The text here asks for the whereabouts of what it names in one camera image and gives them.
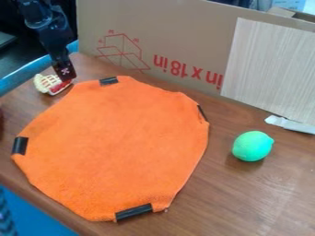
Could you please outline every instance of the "table surface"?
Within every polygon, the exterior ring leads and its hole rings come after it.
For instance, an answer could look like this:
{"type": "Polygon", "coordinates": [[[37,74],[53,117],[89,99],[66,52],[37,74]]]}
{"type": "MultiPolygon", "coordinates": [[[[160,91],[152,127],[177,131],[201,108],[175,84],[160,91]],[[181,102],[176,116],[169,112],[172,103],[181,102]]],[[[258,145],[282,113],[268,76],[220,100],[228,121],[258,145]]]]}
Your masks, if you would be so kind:
{"type": "MultiPolygon", "coordinates": [[[[190,180],[168,212],[122,223],[89,222],[32,187],[10,159],[14,137],[40,112],[61,99],[40,94],[29,81],[2,98],[0,183],[80,235],[315,235],[315,136],[266,124],[268,112],[161,79],[72,55],[78,78],[129,75],[168,90],[180,90],[199,102],[208,118],[209,145],[190,180]],[[246,163],[230,154],[234,138],[261,130],[274,138],[264,161],[246,163]]],[[[47,69],[43,74],[50,74],[47,69]]]]}

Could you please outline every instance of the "black clip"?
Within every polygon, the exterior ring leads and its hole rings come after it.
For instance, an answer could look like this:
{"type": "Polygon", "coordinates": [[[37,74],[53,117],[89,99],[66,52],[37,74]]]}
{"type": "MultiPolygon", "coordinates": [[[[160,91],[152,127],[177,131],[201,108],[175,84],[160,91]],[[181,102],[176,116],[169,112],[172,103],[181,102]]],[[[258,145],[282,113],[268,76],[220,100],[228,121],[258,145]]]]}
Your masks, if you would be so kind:
{"type": "Polygon", "coordinates": [[[12,148],[12,154],[18,153],[21,155],[25,155],[26,148],[28,146],[29,138],[24,136],[17,136],[14,139],[14,144],[12,148]]]}
{"type": "Polygon", "coordinates": [[[111,85],[111,84],[116,84],[116,83],[118,83],[117,77],[105,77],[99,80],[99,84],[101,86],[111,85]]]}
{"type": "Polygon", "coordinates": [[[119,221],[122,219],[131,218],[131,217],[141,215],[144,213],[148,213],[148,212],[152,212],[152,206],[150,203],[117,212],[116,213],[116,220],[119,221]]]}
{"type": "Polygon", "coordinates": [[[204,120],[208,122],[208,119],[206,118],[206,116],[205,116],[205,114],[204,114],[204,111],[203,111],[203,109],[201,108],[201,106],[200,106],[200,105],[197,105],[197,107],[198,107],[198,110],[199,110],[200,114],[204,117],[204,120]]]}

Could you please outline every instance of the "small toy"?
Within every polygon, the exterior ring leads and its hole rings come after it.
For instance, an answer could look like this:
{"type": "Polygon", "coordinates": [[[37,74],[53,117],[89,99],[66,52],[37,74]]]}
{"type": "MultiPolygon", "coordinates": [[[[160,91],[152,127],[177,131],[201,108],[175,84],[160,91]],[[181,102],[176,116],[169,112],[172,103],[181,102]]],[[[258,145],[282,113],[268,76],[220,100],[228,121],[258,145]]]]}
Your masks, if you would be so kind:
{"type": "Polygon", "coordinates": [[[274,140],[261,131],[246,132],[234,141],[233,155],[244,161],[257,161],[266,157],[274,144],[274,140]]]}
{"type": "Polygon", "coordinates": [[[34,77],[34,85],[39,92],[49,93],[54,96],[61,91],[65,90],[72,83],[72,79],[66,80],[63,82],[56,75],[48,75],[47,77],[37,74],[34,77]]]}

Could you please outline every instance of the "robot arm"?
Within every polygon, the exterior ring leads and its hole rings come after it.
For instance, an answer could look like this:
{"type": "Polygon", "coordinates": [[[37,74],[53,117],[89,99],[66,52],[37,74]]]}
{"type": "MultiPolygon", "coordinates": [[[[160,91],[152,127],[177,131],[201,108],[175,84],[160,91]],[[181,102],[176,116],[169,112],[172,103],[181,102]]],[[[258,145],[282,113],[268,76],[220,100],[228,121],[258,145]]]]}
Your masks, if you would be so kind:
{"type": "Polygon", "coordinates": [[[64,11],[59,6],[52,6],[50,0],[18,0],[18,7],[25,24],[38,32],[57,76],[63,81],[75,78],[76,71],[66,49],[73,33],[64,11]]]}

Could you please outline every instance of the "red marking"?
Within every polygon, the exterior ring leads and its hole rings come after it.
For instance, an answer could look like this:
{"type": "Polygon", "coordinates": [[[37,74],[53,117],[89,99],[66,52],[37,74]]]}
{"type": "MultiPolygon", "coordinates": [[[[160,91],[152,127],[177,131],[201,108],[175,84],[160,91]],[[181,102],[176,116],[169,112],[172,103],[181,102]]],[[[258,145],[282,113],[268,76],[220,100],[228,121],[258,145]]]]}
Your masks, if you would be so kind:
{"type": "Polygon", "coordinates": [[[139,70],[140,72],[143,73],[143,70],[149,70],[150,67],[148,66],[148,64],[146,62],[144,62],[142,60],[142,50],[140,47],[138,47],[136,44],[134,44],[134,42],[132,40],[130,40],[130,38],[125,35],[124,33],[118,33],[118,34],[112,34],[112,35],[107,35],[107,36],[104,36],[104,46],[103,47],[97,47],[97,50],[99,51],[99,54],[97,57],[100,58],[100,57],[105,57],[106,59],[108,59],[111,63],[114,64],[114,62],[109,58],[109,56],[114,56],[114,55],[120,55],[120,60],[119,60],[119,65],[122,65],[122,59],[123,57],[128,60],[131,65],[133,65],[135,68],[132,68],[133,70],[139,70]],[[113,46],[113,45],[108,45],[107,44],[107,41],[106,39],[108,39],[109,37],[116,37],[116,36],[122,36],[122,48],[121,50],[117,47],[117,46],[113,46]],[[125,40],[128,40],[132,45],[134,45],[135,48],[137,48],[139,50],[138,53],[128,53],[128,52],[125,52],[124,51],[124,45],[125,45],[125,40]],[[114,48],[117,50],[117,53],[112,53],[112,54],[106,54],[106,52],[102,52],[101,49],[105,49],[105,48],[114,48]],[[137,63],[133,62],[133,58],[128,58],[127,56],[125,55],[128,55],[128,54],[131,54],[131,55],[134,55],[135,56],[135,60],[138,60],[141,62],[141,65],[143,65],[143,67],[138,67],[137,63]]]}
{"type": "Polygon", "coordinates": [[[211,76],[211,71],[207,71],[206,76],[205,76],[205,81],[210,84],[216,84],[217,73],[214,73],[212,78],[210,78],[210,76],[211,76]]]}
{"type": "Polygon", "coordinates": [[[167,68],[168,68],[168,58],[167,58],[167,57],[165,57],[163,67],[164,67],[164,70],[163,70],[163,71],[164,71],[164,72],[167,72],[167,68]]]}
{"type": "Polygon", "coordinates": [[[198,79],[201,79],[200,78],[200,73],[203,71],[203,69],[202,68],[197,68],[196,66],[193,66],[192,68],[193,68],[193,75],[192,75],[192,77],[196,77],[198,79]]]}
{"type": "Polygon", "coordinates": [[[188,74],[186,73],[186,64],[182,65],[182,69],[181,69],[181,77],[187,77],[188,74]]]}
{"type": "Polygon", "coordinates": [[[155,66],[162,67],[163,66],[164,57],[160,55],[154,55],[153,63],[155,66]]]}
{"type": "Polygon", "coordinates": [[[171,65],[170,73],[173,76],[176,76],[176,77],[179,76],[180,75],[180,69],[181,69],[181,63],[178,61],[172,61],[170,65],[171,65]]]}
{"type": "Polygon", "coordinates": [[[124,33],[117,33],[117,34],[107,35],[107,36],[105,36],[105,39],[106,39],[107,37],[114,37],[114,36],[123,36],[123,37],[126,37],[126,39],[127,39],[128,41],[130,41],[130,43],[132,43],[135,47],[137,47],[137,48],[140,50],[140,55],[139,55],[139,57],[142,58],[142,49],[141,49],[138,45],[136,45],[126,34],[124,34],[124,33]]]}
{"type": "Polygon", "coordinates": [[[221,89],[222,81],[223,81],[223,75],[220,75],[220,76],[219,76],[219,79],[218,79],[218,82],[217,82],[217,85],[216,85],[216,89],[217,89],[217,90],[220,90],[220,89],[221,89]]]}

